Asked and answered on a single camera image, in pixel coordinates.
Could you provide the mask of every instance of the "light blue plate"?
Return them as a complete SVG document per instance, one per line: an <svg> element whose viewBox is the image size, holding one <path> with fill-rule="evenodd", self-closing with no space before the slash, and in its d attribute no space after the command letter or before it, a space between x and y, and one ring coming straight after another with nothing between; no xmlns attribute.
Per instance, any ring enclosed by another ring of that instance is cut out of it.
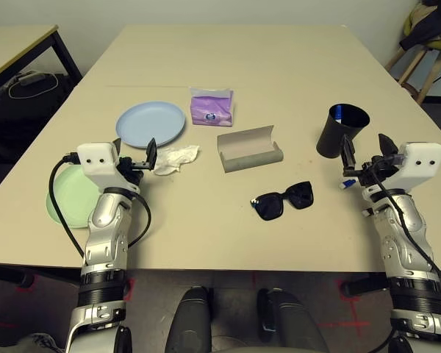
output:
<svg viewBox="0 0 441 353"><path fill-rule="evenodd" d="M142 149L152 138L157 146L172 141L183 130L184 114L167 101L147 101L129 108L116 123L116 133L124 143Z"/></svg>

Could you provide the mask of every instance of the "table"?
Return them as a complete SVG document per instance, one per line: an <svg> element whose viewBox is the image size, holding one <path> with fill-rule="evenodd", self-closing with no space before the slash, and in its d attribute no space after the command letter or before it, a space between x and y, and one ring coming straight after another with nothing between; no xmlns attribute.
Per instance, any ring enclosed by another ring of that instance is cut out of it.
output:
<svg viewBox="0 0 441 353"><path fill-rule="evenodd" d="M57 29L56 25L0 26L0 87L51 47L73 84L80 82L82 74Z"/></svg>
<svg viewBox="0 0 441 353"><path fill-rule="evenodd" d="M188 86L234 89L234 126L193 126ZM128 26L102 55L0 186L0 263L80 267L59 224L46 213L49 173L80 143L113 140L118 116L134 104L170 101L187 124L169 146L198 144L181 173L146 173L152 209L147 237L130 250L130 268L383 271L379 237L361 190L340 190L340 159L315 151L328 108L348 102L371 123L355 139L356 161L379 153L377 134L397 144L441 143L441 131L341 26ZM274 124L281 163L225 174L216 137ZM145 152L123 145L122 154ZM310 180L315 203L262 221L255 196ZM441 267L441 167L412 191ZM135 236L145 225L135 208ZM87 231L74 232L80 244Z"/></svg>

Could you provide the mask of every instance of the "purple tissue box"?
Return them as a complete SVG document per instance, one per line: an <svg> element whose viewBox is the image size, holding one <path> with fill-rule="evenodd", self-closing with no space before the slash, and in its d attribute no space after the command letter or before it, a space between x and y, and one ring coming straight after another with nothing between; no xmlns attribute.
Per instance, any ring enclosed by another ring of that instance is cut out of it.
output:
<svg viewBox="0 0 441 353"><path fill-rule="evenodd" d="M233 90L191 88L191 118L195 125L232 126Z"/></svg>

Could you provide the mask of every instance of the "green plate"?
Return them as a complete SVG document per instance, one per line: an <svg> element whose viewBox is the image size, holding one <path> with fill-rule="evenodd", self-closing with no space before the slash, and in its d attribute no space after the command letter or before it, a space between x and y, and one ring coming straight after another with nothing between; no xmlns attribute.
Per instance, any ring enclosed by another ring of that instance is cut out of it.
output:
<svg viewBox="0 0 441 353"><path fill-rule="evenodd" d="M96 206L99 197L98 187L88 179L80 165L70 165L54 180L54 194L60 212L70 228L88 226L88 216ZM49 193L46 197L47 212L60 223Z"/></svg>

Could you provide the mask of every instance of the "sunglasses lens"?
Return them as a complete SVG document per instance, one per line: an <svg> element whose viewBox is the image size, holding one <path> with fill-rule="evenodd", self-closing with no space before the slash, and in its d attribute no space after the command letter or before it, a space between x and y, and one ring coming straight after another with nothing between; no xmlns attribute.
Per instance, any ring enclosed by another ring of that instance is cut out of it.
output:
<svg viewBox="0 0 441 353"><path fill-rule="evenodd" d="M306 208L314 203L310 182L300 182L286 190L287 198L295 208Z"/></svg>
<svg viewBox="0 0 441 353"><path fill-rule="evenodd" d="M270 221L282 215L282 199L278 193L267 193L258 196L251 201L251 205L265 221Z"/></svg>

